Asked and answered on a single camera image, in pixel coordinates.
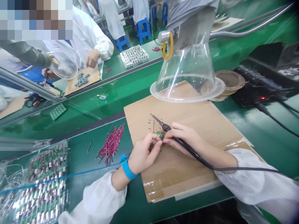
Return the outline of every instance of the white lab coat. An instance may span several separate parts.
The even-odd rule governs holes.
[[[69,45],[64,40],[44,40],[48,51],[63,51],[76,58],[79,69],[86,67],[88,53],[97,49],[101,56],[98,63],[110,59],[114,46],[93,19],[73,6],[73,39]]]
[[[87,6],[88,6],[88,9],[89,11],[91,12],[91,14],[93,16],[97,15],[97,11],[96,9],[93,7],[93,5],[90,3],[90,2],[86,2]]]
[[[20,64],[20,59],[12,56],[6,50],[0,48],[0,66],[11,71],[19,71],[23,68],[23,65]]]
[[[239,167],[275,169],[247,149],[228,150]],[[115,170],[84,189],[83,201],[71,212],[63,212],[59,224],[108,224],[126,199],[127,187],[117,191],[111,182]],[[277,173],[238,170],[232,174],[215,172],[221,182],[242,202],[256,204],[281,223],[292,223],[299,209],[298,182]]]
[[[119,18],[119,5],[114,0],[99,0],[101,17],[106,18],[108,30],[114,40],[125,36],[124,27]]]
[[[133,20],[135,24],[145,19],[150,19],[150,8],[148,0],[128,0],[128,6],[133,7],[134,15]]]

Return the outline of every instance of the circuit board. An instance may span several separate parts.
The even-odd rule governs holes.
[[[56,120],[60,115],[62,115],[66,111],[66,107],[63,104],[59,104],[55,107],[51,112],[50,116],[52,120]]]

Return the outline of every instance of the blue stool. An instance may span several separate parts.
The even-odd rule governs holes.
[[[116,40],[115,40],[115,43],[116,43],[116,46],[118,47],[118,49],[119,49],[120,51],[122,51],[122,47],[123,47],[124,45],[127,45],[128,47],[130,47],[129,42],[128,42],[128,39],[127,39],[126,36],[122,36],[122,37],[116,39]]]
[[[137,32],[138,32],[138,37],[139,37],[139,42],[142,43],[142,40],[144,37],[149,37],[149,39],[151,39],[150,37],[150,27],[149,27],[149,21],[147,19],[147,17],[143,20],[140,20],[137,23]]]
[[[155,10],[154,10],[154,8],[152,8],[151,11],[152,11],[152,18],[149,19],[149,22],[153,23],[153,26],[155,26]]]
[[[161,23],[161,26],[163,26],[164,21],[165,21],[165,26],[167,25],[167,16],[168,16],[168,5],[167,5],[167,3],[164,3],[163,4],[163,10],[162,10],[162,23]]]

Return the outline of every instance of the blue cord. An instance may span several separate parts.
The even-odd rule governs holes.
[[[116,166],[116,165],[119,165],[121,164],[123,161],[121,159],[121,161],[117,164],[112,164],[111,166]],[[62,176],[62,177],[58,177],[58,178],[55,178],[55,179],[52,179],[52,180],[47,180],[47,181],[44,181],[44,182],[39,182],[37,184],[30,184],[30,185],[27,185],[27,186],[23,186],[23,187],[19,187],[19,188],[15,188],[15,189],[9,189],[9,190],[5,190],[5,191],[1,191],[0,192],[0,195],[3,195],[3,194],[7,194],[9,192],[14,192],[14,191],[18,191],[18,190],[23,190],[23,189],[27,189],[27,188],[33,188],[33,187],[36,187],[37,185],[40,185],[40,184],[45,184],[45,183],[49,183],[49,182],[52,182],[52,181],[56,181],[56,180],[61,180],[61,179],[66,179],[66,178],[70,178],[70,177],[73,177],[73,176],[77,176],[77,175],[81,175],[81,174],[85,174],[85,173],[89,173],[89,172],[93,172],[93,171],[96,171],[96,170],[101,170],[101,169],[104,169],[106,168],[106,166],[103,166],[101,168],[97,168],[97,169],[93,169],[93,170],[88,170],[88,171],[84,171],[84,172],[80,172],[80,173],[75,173],[75,174],[70,174],[70,175],[65,175],[65,176]]]

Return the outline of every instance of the wire bundle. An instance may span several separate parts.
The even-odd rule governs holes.
[[[24,169],[21,165],[8,165],[9,166],[20,166],[22,169],[13,173],[9,177],[6,175],[3,176],[3,180],[6,180],[6,186],[2,189],[2,191],[9,191],[8,194],[4,194],[0,196],[0,223],[5,223],[6,218],[8,217],[10,210],[12,209],[12,205],[15,202],[15,194],[16,192],[13,189],[18,188],[23,184],[24,178]]]
[[[117,126],[115,126],[112,129],[114,123],[112,124],[109,133],[107,133],[106,135],[105,143],[95,158],[95,159],[97,158],[100,159],[99,164],[104,158],[106,158],[105,160],[106,168],[110,167],[111,162],[113,163],[112,156],[114,156],[114,154],[118,150],[119,142],[121,141],[121,136],[122,133],[124,132],[124,125],[126,122],[127,120],[118,129]]]

